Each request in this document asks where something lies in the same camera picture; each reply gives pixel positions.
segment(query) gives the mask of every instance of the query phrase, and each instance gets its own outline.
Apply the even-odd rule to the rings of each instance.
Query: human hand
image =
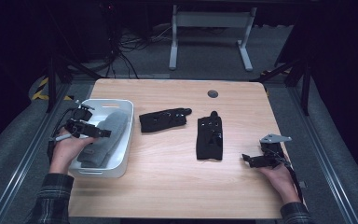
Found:
[[[62,128],[59,136],[64,134],[68,134],[68,131]],[[71,161],[86,145],[91,144],[96,140],[97,139],[93,137],[76,138],[71,135],[71,137],[57,142],[48,172],[55,174],[68,174]]]
[[[262,167],[258,168],[258,170],[268,178],[272,187],[278,191],[284,204],[301,202],[298,198],[298,194],[289,170],[283,163],[273,169],[270,167]]]

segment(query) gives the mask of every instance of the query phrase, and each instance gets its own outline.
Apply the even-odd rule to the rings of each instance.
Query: person's right hand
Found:
[[[268,178],[272,187],[278,191],[284,204],[301,203],[289,170],[283,163],[273,169],[271,167],[262,167],[258,168],[258,170]]]

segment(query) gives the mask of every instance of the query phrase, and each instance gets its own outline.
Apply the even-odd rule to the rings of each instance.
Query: person's left hand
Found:
[[[61,129],[60,135],[68,134],[64,128]],[[88,144],[95,142],[97,138],[76,138],[71,137],[57,142],[54,148],[53,158],[49,173],[67,174],[71,161],[79,154],[79,152]]]

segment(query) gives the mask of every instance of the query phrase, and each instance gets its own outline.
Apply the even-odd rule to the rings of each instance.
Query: plastic container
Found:
[[[133,130],[133,104],[128,100],[118,99],[89,99],[83,102],[95,110],[91,110],[92,117],[88,123],[98,125],[108,115],[117,109],[121,109],[128,115],[127,127],[115,144],[115,148],[106,155],[103,168],[82,168],[77,157],[69,166],[69,172],[73,176],[83,177],[121,177],[127,169],[127,161],[130,154],[132,130]]]

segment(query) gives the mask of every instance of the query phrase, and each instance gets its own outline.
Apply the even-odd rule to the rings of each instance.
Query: person's right arm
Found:
[[[259,171],[268,178],[272,187],[281,195],[283,200],[281,215],[284,223],[315,223],[310,217],[307,207],[298,198],[293,179],[283,163],[273,169],[269,167],[259,168]]]

